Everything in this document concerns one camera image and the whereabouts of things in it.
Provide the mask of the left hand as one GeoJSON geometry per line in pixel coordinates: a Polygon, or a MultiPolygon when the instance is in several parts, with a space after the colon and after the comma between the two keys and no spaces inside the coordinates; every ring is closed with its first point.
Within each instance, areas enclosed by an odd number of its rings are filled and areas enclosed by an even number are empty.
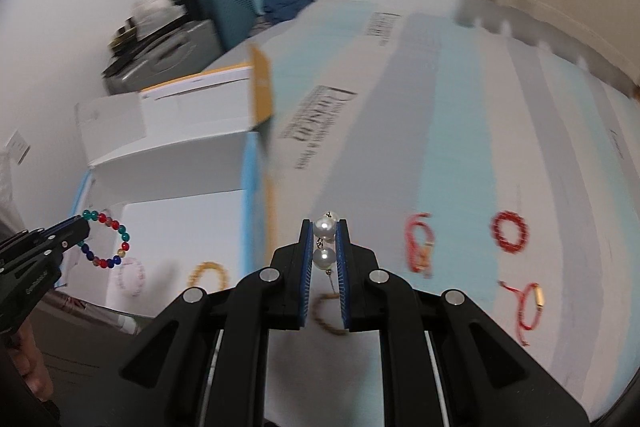
{"type": "Polygon", "coordinates": [[[32,394],[42,402],[50,400],[53,395],[52,379],[29,320],[11,337],[9,356],[32,394]]]}

